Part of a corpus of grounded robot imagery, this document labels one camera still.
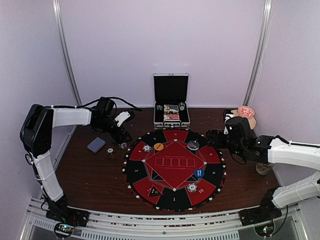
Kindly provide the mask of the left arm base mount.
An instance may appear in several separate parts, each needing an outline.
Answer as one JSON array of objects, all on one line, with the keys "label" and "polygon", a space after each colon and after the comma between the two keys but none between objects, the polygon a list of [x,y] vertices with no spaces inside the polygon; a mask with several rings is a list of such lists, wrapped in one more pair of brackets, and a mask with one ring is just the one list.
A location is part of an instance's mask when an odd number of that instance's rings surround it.
[{"label": "left arm base mount", "polygon": [[75,208],[67,208],[66,211],[61,211],[56,208],[49,208],[45,214],[46,218],[55,220],[61,223],[66,223],[74,227],[86,227],[90,213],[86,210]]}]

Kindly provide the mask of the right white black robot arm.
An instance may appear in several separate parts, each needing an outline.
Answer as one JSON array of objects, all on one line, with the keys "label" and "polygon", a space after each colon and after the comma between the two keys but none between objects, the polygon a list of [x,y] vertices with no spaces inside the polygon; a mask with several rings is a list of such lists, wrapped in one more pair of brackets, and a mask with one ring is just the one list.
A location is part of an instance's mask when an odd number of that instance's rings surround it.
[{"label": "right white black robot arm", "polygon": [[256,210],[259,220],[268,220],[276,208],[307,200],[320,195],[320,146],[294,142],[283,137],[254,136],[248,119],[235,116],[225,121],[224,130],[210,129],[206,132],[208,146],[227,149],[244,162],[289,164],[314,169],[311,176],[287,186],[270,189]]}]

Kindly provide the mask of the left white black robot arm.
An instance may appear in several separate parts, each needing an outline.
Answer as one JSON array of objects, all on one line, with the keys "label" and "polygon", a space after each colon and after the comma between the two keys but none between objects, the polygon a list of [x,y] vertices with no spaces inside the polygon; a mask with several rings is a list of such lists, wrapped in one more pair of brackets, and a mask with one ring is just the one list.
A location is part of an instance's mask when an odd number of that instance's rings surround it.
[{"label": "left white black robot arm", "polygon": [[34,104],[20,130],[20,140],[30,159],[35,178],[42,187],[49,203],[53,203],[52,213],[61,222],[72,218],[67,205],[67,197],[60,186],[51,160],[52,133],[54,128],[65,126],[91,126],[103,133],[109,133],[118,144],[132,138],[124,130],[123,123],[135,117],[131,110],[122,111],[112,118],[102,110],[80,107],[53,107]]}]

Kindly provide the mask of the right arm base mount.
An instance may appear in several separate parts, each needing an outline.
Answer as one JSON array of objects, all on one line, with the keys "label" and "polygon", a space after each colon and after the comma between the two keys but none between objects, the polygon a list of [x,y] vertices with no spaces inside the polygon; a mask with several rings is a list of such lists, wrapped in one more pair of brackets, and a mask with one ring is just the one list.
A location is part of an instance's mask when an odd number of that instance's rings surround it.
[{"label": "right arm base mount", "polygon": [[276,188],[269,189],[258,207],[246,208],[239,212],[242,226],[271,221],[282,216],[282,211],[272,203],[275,190]]}]

